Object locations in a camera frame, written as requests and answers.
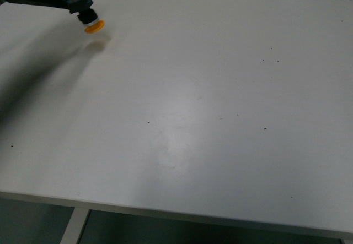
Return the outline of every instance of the floor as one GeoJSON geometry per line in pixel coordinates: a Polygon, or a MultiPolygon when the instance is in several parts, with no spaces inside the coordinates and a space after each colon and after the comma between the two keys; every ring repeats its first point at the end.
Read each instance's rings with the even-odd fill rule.
{"type": "MultiPolygon", "coordinates": [[[[1,244],[60,244],[73,208],[0,199],[1,244]]],[[[340,244],[337,239],[92,211],[79,244],[340,244]]]]}

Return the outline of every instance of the table top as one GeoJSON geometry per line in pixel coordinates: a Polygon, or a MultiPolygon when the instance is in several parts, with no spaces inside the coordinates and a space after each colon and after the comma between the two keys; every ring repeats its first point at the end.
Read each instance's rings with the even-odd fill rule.
{"type": "Polygon", "coordinates": [[[1,197],[353,236],[353,0],[94,1],[0,6],[1,197]]]}

